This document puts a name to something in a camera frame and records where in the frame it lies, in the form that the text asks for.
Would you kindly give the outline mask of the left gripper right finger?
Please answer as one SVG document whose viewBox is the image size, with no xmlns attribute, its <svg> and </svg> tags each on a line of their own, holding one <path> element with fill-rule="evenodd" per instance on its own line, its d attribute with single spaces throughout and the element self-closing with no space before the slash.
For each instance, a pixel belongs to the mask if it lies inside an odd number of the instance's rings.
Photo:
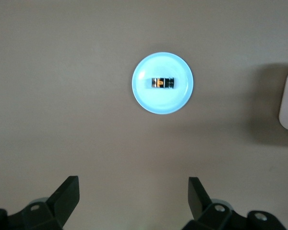
<svg viewBox="0 0 288 230">
<path fill-rule="evenodd" d="M 197 177 L 189 178 L 188 203 L 193 219 L 184 230 L 246 230 L 246 218 L 226 204 L 213 202 Z"/>
</svg>

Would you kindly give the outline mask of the orange push-button switch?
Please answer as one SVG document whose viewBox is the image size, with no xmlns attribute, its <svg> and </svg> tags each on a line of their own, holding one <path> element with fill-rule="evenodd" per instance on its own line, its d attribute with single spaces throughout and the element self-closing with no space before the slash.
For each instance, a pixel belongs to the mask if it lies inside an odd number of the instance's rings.
<svg viewBox="0 0 288 230">
<path fill-rule="evenodd" d="M 173 89 L 175 80 L 174 78 L 152 78 L 151 84 L 152 88 Z"/>
</svg>

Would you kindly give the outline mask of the light blue round plate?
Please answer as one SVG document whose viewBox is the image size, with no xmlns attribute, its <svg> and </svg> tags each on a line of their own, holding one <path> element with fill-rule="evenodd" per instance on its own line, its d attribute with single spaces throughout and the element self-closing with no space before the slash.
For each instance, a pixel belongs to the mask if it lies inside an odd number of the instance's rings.
<svg viewBox="0 0 288 230">
<path fill-rule="evenodd" d="M 152 88 L 152 78 L 174 78 L 174 88 Z M 132 75 L 132 92 L 145 110 L 167 115 L 180 110 L 190 99 L 194 87 L 191 68 L 181 57 L 169 52 L 148 55 Z"/>
</svg>

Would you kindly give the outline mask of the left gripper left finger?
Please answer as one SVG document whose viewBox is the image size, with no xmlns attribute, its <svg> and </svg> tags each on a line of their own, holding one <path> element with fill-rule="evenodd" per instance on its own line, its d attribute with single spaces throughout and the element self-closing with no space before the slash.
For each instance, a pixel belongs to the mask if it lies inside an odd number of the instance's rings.
<svg viewBox="0 0 288 230">
<path fill-rule="evenodd" d="M 79 178 L 69 176 L 46 199 L 9 216 L 9 230 L 63 230 L 80 200 Z"/>
</svg>

